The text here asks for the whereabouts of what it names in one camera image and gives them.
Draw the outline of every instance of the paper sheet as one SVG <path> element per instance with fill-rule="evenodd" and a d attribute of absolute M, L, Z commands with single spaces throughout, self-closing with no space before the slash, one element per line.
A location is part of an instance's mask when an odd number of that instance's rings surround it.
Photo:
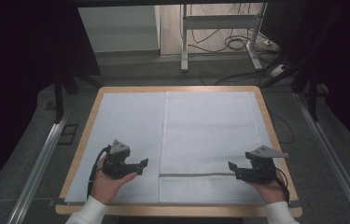
<path fill-rule="evenodd" d="M 271 147 L 254 92 L 168 92 L 160 202 L 262 203 L 228 161 L 251 168 L 245 152 Z"/>
<path fill-rule="evenodd" d="M 131 148 L 127 163 L 148 158 L 148 166 L 120 189 L 113 203 L 158 202 L 164 99 L 164 92 L 104 95 L 66 203 L 86 202 L 91 168 L 100 150 L 114 139 Z"/>
<path fill-rule="evenodd" d="M 105 94 L 67 203 L 86 202 L 96 156 L 114 139 L 131 147 L 127 163 L 149 161 L 113 203 L 261 203 L 228 168 L 251 167 L 245 152 L 272 146 L 254 92 Z"/>

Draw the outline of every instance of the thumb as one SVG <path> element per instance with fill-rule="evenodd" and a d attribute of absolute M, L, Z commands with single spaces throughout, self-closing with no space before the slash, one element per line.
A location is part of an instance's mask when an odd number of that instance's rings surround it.
<path fill-rule="evenodd" d="M 124 185 L 124 184 L 130 182 L 131 180 L 133 180 L 136 176 L 137 176 L 136 172 L 130 173 L 130 174 L 124 176 L 123 178 L 119 179 L 119 183 L 121 185 Z"/>

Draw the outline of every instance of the metal rail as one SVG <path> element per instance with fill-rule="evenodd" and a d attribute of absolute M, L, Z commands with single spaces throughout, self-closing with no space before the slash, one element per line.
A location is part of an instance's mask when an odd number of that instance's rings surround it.
<path fill-rule="evenodd" d="M 52 126 L 49 136 L 46 143 L 44 144 L 40 155 L 35 162 L 32 172 L 29 175 L 28 180 L 26 181 L 25 186 L 21 192 L 17 203 L 14 206 L 14 209 L 8 219 L 8 224 L 22 223 L 23 219 L 26 216 L 27 210 L 29 209 L 30 203 L 32 202 L 35 192 L 40 183 L 41 178 L 43 177 L 44 172 L 46 171 L 49 159 L 52 155 L 52 151 L 58 142 L 59 136 L 61 135 L 62 129 L 70 112 L 71 103 L 67 104 L 67 109 L 64 112 L 63 119 Z"/>
<path fill-rule="evenodd" d="M 312 116 L 309 114 L 307 109 L 307 102 L 301 93 L 294 93 L 296 97 L 299 107 L 302 111 L 302 114 L 305 116 L 306 121 L 308 122 L 312 133 L 317 139 L 318 144 L 322 148 L 329 165 L 331 166 L 332 171 L 337 176 L 338 181 L 340 182 L 341 187 L 343 188 L 344 193 L 346 194 L 349 202 L 350 202 L 350 177 L 345 171 L 343 165 L 341 164 L 335 150 L 332 148 L 329 143 L 328 138 L 324 134 L 323 130 L 320 128 L 318 122 L 315 122 Z"/>

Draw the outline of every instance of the white sleeve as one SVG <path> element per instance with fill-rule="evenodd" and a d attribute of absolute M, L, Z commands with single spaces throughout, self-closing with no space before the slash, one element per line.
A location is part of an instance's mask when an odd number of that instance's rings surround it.
<path fill-rule="evenodd" d="M 106 205 L 99 203 L 90 196 L 82 209 L 72 214 L 66 224 L 101 224 L 107 211 L 108 207 Z"/>
<path fill-rule="evenodd" d="M 290 214 L 286 202 L 265 205 L 269 224 L 300 224 Z"/>

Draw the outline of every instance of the hand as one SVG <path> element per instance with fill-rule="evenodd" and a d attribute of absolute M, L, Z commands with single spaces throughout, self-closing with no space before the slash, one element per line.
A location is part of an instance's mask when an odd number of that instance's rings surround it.
<path fill-rule="evenodd" d="M 92 197 L 100 203 L 108 205 L 116 196 L 119 188 L 133 180 L 137 176 L 137 173 L 128 174 L 121 179 L 113 179 L 105 175 L 102 171 L 104 159 L 105 156 L 101 158 L 98 163 L 97 172 L 92 185 Z"/>
<path fill-rule="evenodd" d="M 283 177 L 279 171 L 276 171 L 276 175 L 283 182 Z M 276 181 L 272 181 L 269 184 L 246 183 L 253 186 L 259 192 L 259 195 L 266 204 L 286 201 L 285 193 Z"/>

